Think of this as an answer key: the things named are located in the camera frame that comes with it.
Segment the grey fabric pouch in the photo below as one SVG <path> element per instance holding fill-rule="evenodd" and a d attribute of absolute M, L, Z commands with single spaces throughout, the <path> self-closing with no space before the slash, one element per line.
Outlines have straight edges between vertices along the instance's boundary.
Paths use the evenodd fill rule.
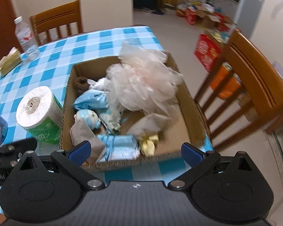
<path fill-rule="evenodd" d="M 126 134 L 133 135 L 136 139 L 141 140 L 144 137 L 158 134 L 171 123 L 171 118 L 165 115 L 151 113 L 132 125 Z"/>
<path fill-rule="evenodd" d="M 73 124 L 70 128 L 70 136 L 74 146 L 77 146 L 83 141 L 90 142 L 91 154 L 87 159 L 89 165 L 94 165 L 100 161 L 106 152 L 105 144 L 96 137 L 83 119 L 79 119 Z"/>

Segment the blue round doll toy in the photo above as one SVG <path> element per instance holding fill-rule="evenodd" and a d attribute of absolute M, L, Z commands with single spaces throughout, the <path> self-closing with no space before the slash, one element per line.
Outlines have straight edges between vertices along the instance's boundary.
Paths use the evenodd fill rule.
<path fill-rule="evenodd" d="M 75 121 L 80 119 L 84 120 L 84 122 L 89 126 L 91 130 L 99 129 L 101 126 L 101 120 L 98 115 L 89 109 L 78 110 L 74 115 Z"/>

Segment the yellow scrunchie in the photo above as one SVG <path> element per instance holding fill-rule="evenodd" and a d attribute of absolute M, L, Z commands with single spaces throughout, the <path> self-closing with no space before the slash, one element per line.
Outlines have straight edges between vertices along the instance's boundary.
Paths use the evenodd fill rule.
<path fill-rule="evenodd" d="M 146 157 L 154 156 L 155 147 L 158 141 L 158 134 L 143 137 L 139 142 L 142 154 Z"/>

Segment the blue brocade sachet pouch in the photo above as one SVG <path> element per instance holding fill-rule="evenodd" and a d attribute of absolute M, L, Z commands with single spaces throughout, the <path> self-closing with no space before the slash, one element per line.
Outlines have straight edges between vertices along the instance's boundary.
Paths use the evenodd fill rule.
<path fill-rule="evenodd" d="M 109 134 L 116 135 L 121 129 L 121 113 L 109 108 L 96 110 L 96 113 Z"/>

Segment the blue face mask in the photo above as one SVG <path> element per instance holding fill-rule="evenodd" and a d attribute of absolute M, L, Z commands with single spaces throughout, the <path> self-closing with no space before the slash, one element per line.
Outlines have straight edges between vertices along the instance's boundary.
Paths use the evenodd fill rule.
<path fill-rule="evenodd" d="M 94 89 L 85 91 L 77 97 L 72 106 L 76 110 L 100 110 L 109 107 L 105 92 Z"/>

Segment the brown scrunchie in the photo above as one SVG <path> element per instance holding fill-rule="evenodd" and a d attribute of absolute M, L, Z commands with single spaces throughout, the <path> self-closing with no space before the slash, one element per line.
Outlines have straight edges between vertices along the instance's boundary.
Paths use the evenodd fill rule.
<path fill-rule="evenodd" d="M 83 76 L 76 77 L 73 81 L 73 87 L 80 93 L 83 93 L 89 89 L 88 79 Z"/>

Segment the pink mesh bath pouf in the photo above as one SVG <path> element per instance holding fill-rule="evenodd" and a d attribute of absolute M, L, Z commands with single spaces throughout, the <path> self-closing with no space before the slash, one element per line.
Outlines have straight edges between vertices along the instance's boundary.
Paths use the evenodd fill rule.
<path fill-rule="evenodd" d="M 183 76 L 166 65 L 167 54 L 126 40 L 118 59 L 119 63 L 106 70 L 104 87 L 109 107 L 171 116 Z"/>

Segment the white cloth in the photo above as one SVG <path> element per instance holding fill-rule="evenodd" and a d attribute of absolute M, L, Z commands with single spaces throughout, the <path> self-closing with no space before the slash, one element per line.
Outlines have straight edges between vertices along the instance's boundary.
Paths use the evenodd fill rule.
<path fill-rule="evenodd" d="M 94 81 L 91 79 L 87 80 L 87 83 L 89 84 L 89 89 L 104 91 L 105 85 L 106 85 L 107 79 L 106 78 L 100 78 L 98 81 Z"/>

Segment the green toilet paper roll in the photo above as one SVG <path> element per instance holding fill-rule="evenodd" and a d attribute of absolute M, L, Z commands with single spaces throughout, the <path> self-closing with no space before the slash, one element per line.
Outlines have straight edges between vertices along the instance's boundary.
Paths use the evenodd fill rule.
<path fill-rule="evenodd" d="M 39 86 L 25 94 L 17 107 L 16 121 L 38 141 L 60 142 L 62 106 L 47 86 Z"/>

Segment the gold tissue pack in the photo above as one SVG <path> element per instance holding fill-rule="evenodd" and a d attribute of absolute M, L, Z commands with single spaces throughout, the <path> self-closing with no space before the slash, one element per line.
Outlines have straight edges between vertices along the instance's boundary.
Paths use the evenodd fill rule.
<path fill-rule="evenodd" d="M 0 60 L 0 75 L 3 77 L 22 62 L 20 52 L 13 47 L 7 56 Z"/>

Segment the blue checkered tablecloth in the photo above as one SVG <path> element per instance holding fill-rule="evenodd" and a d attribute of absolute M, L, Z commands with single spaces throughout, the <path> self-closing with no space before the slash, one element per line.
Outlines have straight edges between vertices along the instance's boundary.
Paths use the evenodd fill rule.
<path fill-rule="evenodd" d="M 146 26 L 116 28 L 91 32 L 61 39 L 39 47 L 39 58 L 27 62 L 26 56 L 4 78 L 0 75 L 0 116 L 8 123 L 3 144 L 31 137 L 16 122 L 16 110 L 22 97 L 38 86 L 48 86 L 63 104 L 66 85 L 73 64 L 104 56 L 118 56 L 124 39 L 137 38 L 138 45 L 163 50 L 159 41 Z M 190 169 L 182 159 L 167 158 L 166 161 L 146 162 L 116 170 L 93 170 L 91 173 L 105 182 L 110 180 L 156 181 L 166 184 Z"/>

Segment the wooden chair by box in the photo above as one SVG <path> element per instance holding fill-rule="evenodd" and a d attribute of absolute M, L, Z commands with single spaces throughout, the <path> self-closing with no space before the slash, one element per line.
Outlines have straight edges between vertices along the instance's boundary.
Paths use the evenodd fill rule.
<path fill-rule="evenodd" d="M 209 128 L 243 92 L 247 92 L 249 101 L 214 131 L 209 132 L 209 139 L 216 138 L 251 108 L 256 110 L 257 118 L 242 130 L 215 145 L 214 149 L 217 152 L 230 147 L 259 129 L 270 134 L 283 124 L 283 80 L 266 57 L 237 29 L 231 34 L 228 43 L 199 88 L 194 101 L 199 103 L 224 62 L 231 66 L 231 70 L 204 105 L 199 107 L 201 114 L 206 112 L 234 75 L 239 77 L 241 85 L 210 118 L 203 118 L 206 127 Z"/>

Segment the clear water bottle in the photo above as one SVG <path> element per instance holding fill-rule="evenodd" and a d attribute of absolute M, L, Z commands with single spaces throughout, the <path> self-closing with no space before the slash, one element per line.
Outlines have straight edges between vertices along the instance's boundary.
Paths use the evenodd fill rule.
<path fill-rule="evenodd" d="M 27 58 L 32 61 L 39 57 L 38 44 L 30 26 L 23 21 L 22 17 L 17 17 L 14 20 L 15 35 L 20 43 Z"/>

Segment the red carton on floor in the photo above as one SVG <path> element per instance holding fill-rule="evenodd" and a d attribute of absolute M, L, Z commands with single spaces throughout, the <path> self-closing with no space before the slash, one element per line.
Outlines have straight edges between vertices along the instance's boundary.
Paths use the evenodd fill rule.
<path fill-rule="evenodd" d="M 196 43 L 194 55 L 198 58 L 207 72 L 210 72 L 217 58 L 221 54 L 221 49 L 209 36 L 200 34 Z"/>

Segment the grey refrigerator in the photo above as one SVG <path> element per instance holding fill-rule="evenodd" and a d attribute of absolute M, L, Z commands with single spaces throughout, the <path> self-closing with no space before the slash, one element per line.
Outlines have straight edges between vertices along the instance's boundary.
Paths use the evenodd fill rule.
<path fill-rule="evenodd" d="M 265 0 L 239 0 L 234 16 L 236 28 L 247 38 L 251 38 Z"/>

